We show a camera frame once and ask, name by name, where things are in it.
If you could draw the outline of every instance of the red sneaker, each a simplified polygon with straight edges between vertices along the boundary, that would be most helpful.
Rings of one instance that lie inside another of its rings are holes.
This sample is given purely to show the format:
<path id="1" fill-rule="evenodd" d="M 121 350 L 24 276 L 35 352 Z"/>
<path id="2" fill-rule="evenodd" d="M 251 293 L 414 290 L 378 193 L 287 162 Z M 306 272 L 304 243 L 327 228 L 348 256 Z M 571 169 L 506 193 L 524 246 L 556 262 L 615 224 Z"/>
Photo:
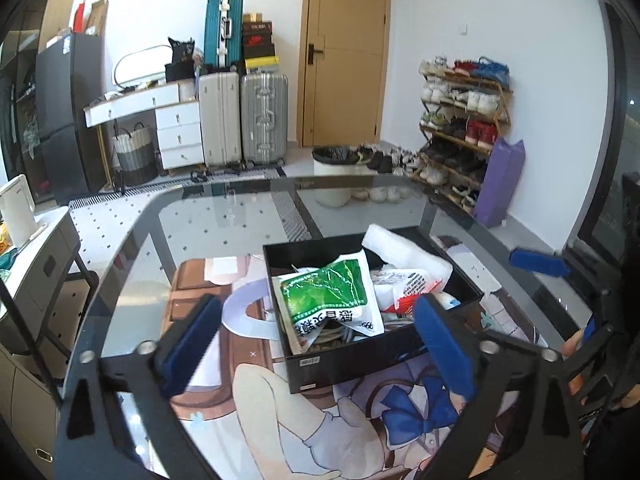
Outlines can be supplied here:
<path id="1" fill-rule="evenodd" d="M 466 125 L 465 140 L 469 144 L 477 144 L 482 132 L 482 123 L 480 121 L 469 121 Z"/>
<path id="2" fill-rule="evenodd" d="M 464 75 L 470 77 L 470 72 L 475 70 L 476 68 L 480 68 L 480 65 L 474 61 L 466 60 L 460 61 L 456 60 L 453 63 L 453 70 L 456 74 Z"/>
<path id="3" fill-rule="evenodd" d="M 492 150 L 496 140 L 498 140 L 498 128 L 495 127 L 495 124 L 483 123 L 478 139 L 478 147 Z"/>

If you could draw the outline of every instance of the anime print tablecloth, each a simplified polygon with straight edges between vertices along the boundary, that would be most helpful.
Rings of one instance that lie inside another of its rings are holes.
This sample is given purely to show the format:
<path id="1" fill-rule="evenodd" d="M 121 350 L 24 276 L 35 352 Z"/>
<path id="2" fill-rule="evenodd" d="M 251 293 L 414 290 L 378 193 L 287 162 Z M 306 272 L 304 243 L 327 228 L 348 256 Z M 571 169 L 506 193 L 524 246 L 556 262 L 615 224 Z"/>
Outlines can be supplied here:
<path id="1" fill-rule="evenodd" d="M 497 280 L 458 240 L 436 239 L 476 285 L 472 330 L 546 343 Z M 428 354 L 333 388 L 291 395 L 261 256 L 191 260 L 176 272 L 163 330 L 204 293 L 225 299 L 223 327 L 181 396 L 177 415 L 225 480 L 412 480 L 464 407 Z M 505 394 L 474 474 L 491 466 L 516 394 Z M 164 469 L 153 450 L 146 466 Z"/>

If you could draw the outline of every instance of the blue bow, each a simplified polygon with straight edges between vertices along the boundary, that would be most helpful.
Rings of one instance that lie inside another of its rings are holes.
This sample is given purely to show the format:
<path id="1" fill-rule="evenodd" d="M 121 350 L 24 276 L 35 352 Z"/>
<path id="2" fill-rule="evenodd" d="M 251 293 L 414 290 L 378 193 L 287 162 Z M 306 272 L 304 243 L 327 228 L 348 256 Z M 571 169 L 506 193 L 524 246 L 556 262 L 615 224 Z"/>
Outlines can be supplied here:
<path id="1" fill-rule="evenodd" d="M 449 391 L 444 387 L 442 378 L 425 376 L 421 381 L 429 397 L 427 418 L 422 418 L 409 394 L 399 386 L 393 386 L 382 401 L 389 408 L 382 413 L 382 421 L 392 446 L 406 444 L 437 428 L 452 426 L 458 420 L 458 412 L 449 399 Z"/>

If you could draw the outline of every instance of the glass table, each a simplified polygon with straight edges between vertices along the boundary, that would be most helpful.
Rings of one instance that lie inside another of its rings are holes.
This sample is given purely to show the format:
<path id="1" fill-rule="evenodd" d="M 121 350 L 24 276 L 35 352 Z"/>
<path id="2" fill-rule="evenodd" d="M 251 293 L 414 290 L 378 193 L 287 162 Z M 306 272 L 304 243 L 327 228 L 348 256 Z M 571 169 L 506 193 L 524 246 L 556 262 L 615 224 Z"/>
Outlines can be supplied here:
<path id="1" fill-rule="evenodd" d="M 386 186 L 399 187 L 402 199 L 350 198 L 351 189 Z M 558 349 L 590 316 L 564 280 L 511 267 L 513 247 L 500 241 L 499 233 L 409 179 L 311 177 L 177 186 L 148 204 L 115 255 L 86 313 L 65 384 L 74 383 L 82 352 L 127 354 L 144 340 L 157 340 L 180 302 L 193 299 L 193 290 L 218 287 L 228 297 L 264 280 L 263 245 L 360 234 L 372 223 L 387 229 L 417 226 L 458 264 L 484 294 L 469 309 L 467 325 L 473 330 L 498 330 Z M 223 479 L 286 478 L 291 472 L 300 473 L 297 478 L 412 478 L 448 428 L 392 444 L 389 428 L 385 437 L 378 424 L 385 410 L 380 384 L 387 389 L 400 384 L 423 412 L 429 401 L 417 381 L 419 363 L 290 395 L 266 296 L 266 286 L 254 286 L 239 309 L 225 303 L 224 328 L 187 397 L 174 397 L 177 415 L 212 468 Z M 132 397 L 120 395 L 136 452 L 146 468 L 166 475 Z M 56 452 L 63 451 L 59 444 Z"/>

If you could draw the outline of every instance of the stack of boxes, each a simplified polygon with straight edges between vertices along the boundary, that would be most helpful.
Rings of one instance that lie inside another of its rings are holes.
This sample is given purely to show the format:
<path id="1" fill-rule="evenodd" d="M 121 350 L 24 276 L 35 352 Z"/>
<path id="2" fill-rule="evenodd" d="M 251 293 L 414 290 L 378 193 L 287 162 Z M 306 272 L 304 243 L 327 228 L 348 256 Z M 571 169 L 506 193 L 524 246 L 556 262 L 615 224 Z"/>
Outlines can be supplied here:
<path id="1" fill-rule="evenodd" d="M 273 23 L 264 22 L 261 13 L 242 16 L 242 54 L 247 73 L 277 72 L 279 60 L 272 33 Z"/>

